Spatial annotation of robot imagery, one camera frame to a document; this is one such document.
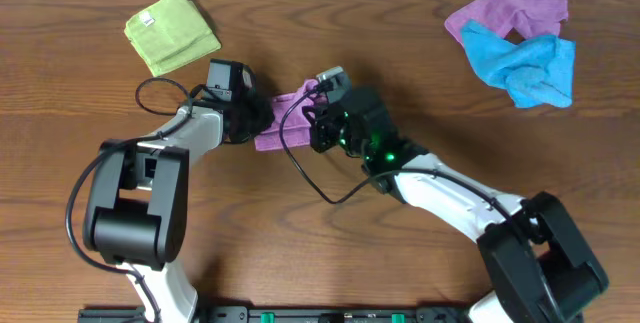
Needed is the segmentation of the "purple microfiber cloth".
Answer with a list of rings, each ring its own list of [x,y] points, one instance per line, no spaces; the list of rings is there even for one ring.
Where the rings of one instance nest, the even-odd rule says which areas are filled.
[[[263,131],[254,139],[255,149],[257,151],[275,151],[283,149],[279,138],[279,129],[284,115],[298,99],[308,91],[313,90],[317,85],[318,81],[316,79],[307,79],[297,91],[275,96],[271,99],[274,122],[268,129]],[[289,114],[283,126],[283,138],[289,148],[308,146],[310,144],[309,129],[311,124],[304,117],[302,109],[304,107],[312,107],[316,103],[320,104],[324,101],[325,98],[323,96],[318,94],[311,95]]]

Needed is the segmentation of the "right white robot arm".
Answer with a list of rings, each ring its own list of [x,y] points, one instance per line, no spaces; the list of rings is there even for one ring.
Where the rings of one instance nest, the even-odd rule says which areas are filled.
[[[580,322],[609,278],[560,200],[483,185],[400,137],[386,111],[305,108],[311,146],[338,146],[363,161],[369,184],[426,210],[478,248],[492,290],[466,312],[468,322]]]

